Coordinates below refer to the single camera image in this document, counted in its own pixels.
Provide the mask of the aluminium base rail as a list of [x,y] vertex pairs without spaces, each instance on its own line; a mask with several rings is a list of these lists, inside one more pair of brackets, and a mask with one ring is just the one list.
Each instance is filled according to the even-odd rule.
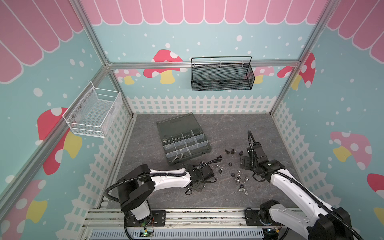
[[79,240],[261,240],[268,230],[289,228],[303,237],[315,223],[298,208],[278,207],[275,223],[263,225],[246,217],[243,208],[166,209],[165,216],[146,228],[124,227],[124,214],[117,209],[91,210],[80,228]]

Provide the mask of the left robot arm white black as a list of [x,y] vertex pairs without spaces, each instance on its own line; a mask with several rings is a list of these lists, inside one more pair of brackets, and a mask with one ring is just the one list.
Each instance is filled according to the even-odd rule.
[[121,211],[131,214],[143,223],[152,220],[153,214],[148,203],[149,196],[156,191],[185,188],[186,195],[202,191],[206,184],[217,179],[207,163],[186,165],[184,168],[168,171],[151,170],[148,165],[140,165],[115,184],[107,187],[104,196],[120,204]]

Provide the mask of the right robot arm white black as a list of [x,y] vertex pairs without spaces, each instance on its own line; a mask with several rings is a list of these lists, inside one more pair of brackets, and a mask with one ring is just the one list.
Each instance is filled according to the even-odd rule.
[[362,236],[352,227],[351,217],[343,208],[334,208],[315,196],[302,185],[277,160],[269,160],[259,142],[247,148],[248,157],[242,157],[245,170],[253,172],[253,177],[261,177],[285,193],[302,211],[298,214],[269,200],[260,205],[257,213],[246,210],[249,220],[258,220],[268,226],[279,223],[307,240],[360,240]]

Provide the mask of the green plastic compartment organizer box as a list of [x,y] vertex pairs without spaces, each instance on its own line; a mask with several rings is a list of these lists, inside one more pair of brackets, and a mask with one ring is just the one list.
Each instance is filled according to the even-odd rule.
[[193,113],[157,122],[166,160],[174,166],[212,151],[208,137]]

